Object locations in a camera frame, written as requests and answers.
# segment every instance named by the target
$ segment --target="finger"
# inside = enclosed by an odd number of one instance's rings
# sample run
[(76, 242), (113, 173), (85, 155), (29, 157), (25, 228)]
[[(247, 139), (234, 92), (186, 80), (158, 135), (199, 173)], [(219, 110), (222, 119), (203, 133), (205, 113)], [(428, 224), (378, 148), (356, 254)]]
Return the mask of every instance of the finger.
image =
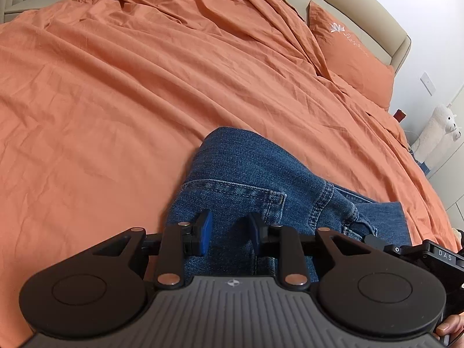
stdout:
[[(449, 337), (449, 341), (452, 342), (455, 338), (457, 338), (458, 335), (462, 332), (462, 330), (463, 330), (463, 329), (461, 328), (461, 329), (459, 329), (459, 331), (457, 331), (456, 333), (451, 334), (450, 337)], [(456, 342), (455, 345), (453, 345), (453, 348), (458, 347), (458, 346), (459, 346), (459, 343), (462, 344), (462, 342), (463, 342), (463, 338), (459, 338), (459, 341)]]
[(449, 316), (448, 318), (445, 319), (445, 321), (440, 324), (437, 329), (436, 333), (439, 336), (445, 336), (448, 335), (449, 333), (457, 333), (460, 331), (464, 326), (464, 316), (461, 315), (453, 315)]

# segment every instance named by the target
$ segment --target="white wall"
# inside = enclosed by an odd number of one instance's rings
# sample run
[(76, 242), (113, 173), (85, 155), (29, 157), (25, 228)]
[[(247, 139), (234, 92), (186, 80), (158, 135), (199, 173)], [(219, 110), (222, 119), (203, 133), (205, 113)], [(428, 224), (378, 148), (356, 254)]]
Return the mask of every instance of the white wall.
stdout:
[[(435, 106), (451, 102), (464, 83), (464, 0), (378, 1), (412, 40), (395, 78), (390, 113), (402, 109), (403, 128), (419, 134)], [(437, 88), (433, 96), (420, 80), (424, 71)]]

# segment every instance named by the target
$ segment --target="gray ribbed handle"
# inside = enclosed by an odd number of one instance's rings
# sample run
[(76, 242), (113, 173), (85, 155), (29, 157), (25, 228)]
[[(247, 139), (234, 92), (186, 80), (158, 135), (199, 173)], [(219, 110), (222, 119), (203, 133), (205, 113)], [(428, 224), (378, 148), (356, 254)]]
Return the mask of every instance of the gray ribbed handle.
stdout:
[(273, 278), (194, 277), (162, 291), (147, 312), (112, 334), (80, 341), (35, 335), (24, 348), (439, 348), (430, 335), (374, 342), (332, 325), (303, 292)]

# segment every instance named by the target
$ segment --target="flower embroidery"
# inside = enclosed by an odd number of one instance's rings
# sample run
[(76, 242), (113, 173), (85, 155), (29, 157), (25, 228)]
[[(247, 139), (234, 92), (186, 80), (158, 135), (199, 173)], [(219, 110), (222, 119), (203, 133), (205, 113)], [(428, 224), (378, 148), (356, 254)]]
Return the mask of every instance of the flower embroidery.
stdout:
[(331, 24), (330, 27), (331, 27), (331, 30), (330, 30), (331, 33), (335, 32), (335, 31), (337, 31), (337, 32), (345, 31), (344, 26), (338, 25), (335, 22), (333, 24)]

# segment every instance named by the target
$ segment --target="plush toy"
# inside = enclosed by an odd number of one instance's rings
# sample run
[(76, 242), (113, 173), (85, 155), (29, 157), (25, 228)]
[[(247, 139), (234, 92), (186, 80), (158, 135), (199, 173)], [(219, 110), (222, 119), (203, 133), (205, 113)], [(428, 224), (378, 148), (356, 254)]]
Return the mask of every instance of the plush toy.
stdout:
[(436, 106), (419, 138), (412, 144), (414, 158), (419, 163), (425, 161), (446, 133), (456, 129), (455, 115), (450, 107), (451, 103), (448, 106), (443, 104)]

